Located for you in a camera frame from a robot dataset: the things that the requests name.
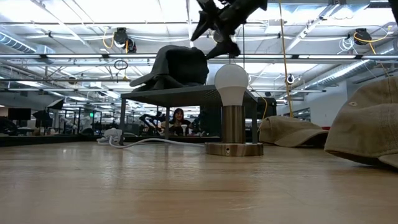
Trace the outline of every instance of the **small table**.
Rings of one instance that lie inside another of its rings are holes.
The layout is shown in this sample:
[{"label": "small table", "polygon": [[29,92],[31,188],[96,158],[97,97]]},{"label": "small table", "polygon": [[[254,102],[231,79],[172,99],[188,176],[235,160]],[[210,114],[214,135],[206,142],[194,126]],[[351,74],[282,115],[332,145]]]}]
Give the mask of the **small table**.
[{"label": "small table", "polygon": [[[170,107],[178,106],[222,106],[220,94],[214,85],[174,88],[168,90],[153,90],[125,93],[121,95],[120,129],[124,129],[126,115],[126,101],[134,100],[141,103],[162,106],[166,108],[165,139],[169,138]],[[243,106],[251,108],[252,141],[257,143],[257,98],[249,90],[244,92]]]}]

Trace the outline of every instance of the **power cord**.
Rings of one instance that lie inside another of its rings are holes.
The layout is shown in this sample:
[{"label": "power cord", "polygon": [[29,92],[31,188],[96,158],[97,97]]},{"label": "power cord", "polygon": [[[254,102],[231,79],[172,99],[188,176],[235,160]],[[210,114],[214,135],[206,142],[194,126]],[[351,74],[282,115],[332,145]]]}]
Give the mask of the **power cord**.
[{"label": "power cord", "polygon": [[148,141],[160,141],[160,142],[166,142],[166,143],[176,144],[176,145],[180,145],[180,146],[205,147],[204,145],[201,145],[201,144],[177,142],[177,141],[171,141],[171,140],[167,140],[167,139],[157,139],[157,138],[143,139],[141,141],[138,141],[138,142],[126,145],[126,146],[116,145],[115,143],[119,142],[119,140],[121,139],[122,133],[123,133],[122,130],[116,129],[116,128],[106,130],[104,133],[104,137],[97,139],[97,142],[100,146],[112,146],[112,147],[115,147],[116,149],[126,149],[129,147],[144,144],[145,142],[148,142]]}]

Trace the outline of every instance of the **beige baseball cap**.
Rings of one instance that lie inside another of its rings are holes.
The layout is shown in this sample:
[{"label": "beige baseball cap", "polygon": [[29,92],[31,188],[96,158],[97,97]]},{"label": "beige baseball cap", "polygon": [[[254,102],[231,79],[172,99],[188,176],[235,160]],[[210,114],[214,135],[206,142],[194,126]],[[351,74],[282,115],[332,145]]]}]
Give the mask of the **beige baseball cap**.
[{"label": "beige baseball cap", "polygon": [[316,124],[286,116],[270,116],[260,125],[260,142],[297,147],[313,138],[325,143],[328,131]]},{"label": "beige baseball cap", "polygon": [[325,150],[363,164],[398,168],[398,77],[355,92],[337,114]]}]

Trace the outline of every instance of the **black ceiling fixture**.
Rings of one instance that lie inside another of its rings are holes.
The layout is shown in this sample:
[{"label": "black ceiling fixture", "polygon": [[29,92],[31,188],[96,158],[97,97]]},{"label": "black ceiling fixture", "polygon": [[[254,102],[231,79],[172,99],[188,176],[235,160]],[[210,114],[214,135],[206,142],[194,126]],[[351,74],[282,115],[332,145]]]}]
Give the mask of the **black ceiling fixture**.
[{"label": "black ceiling fixture", "polygon": [[128,53],[136,53],[137,46],[133,39],[130,39],[127,35],[127,29],[123,27],[119,27],[116,29],[116,32],[113,34],[113,40],[117,47],[125,50],[127,48]]},{"label": "black ceiling fixture", "polygon": [[358,29],[355,30],[355,35],[354,35],[355,44],[358,44],[358,45],[366,45],[366,44],[368,44],[368,42],[365,42],[365,41],[362,41],[362,40],[366,40],[366,41],[371,41],[372,40],[372,37],[368,33],[366,28],[358,28]]}]

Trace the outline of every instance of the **wooden table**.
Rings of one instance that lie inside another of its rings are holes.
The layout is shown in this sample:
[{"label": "wooden table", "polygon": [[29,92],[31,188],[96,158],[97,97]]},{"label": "wooden table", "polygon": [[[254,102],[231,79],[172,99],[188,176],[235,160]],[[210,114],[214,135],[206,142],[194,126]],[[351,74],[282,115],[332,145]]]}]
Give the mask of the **wooden table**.
[{"label": "wooden table", "polygon": [[391,224],[398,173],[320,149],[220,157],[164,144],[0,148],[0,223]]}]

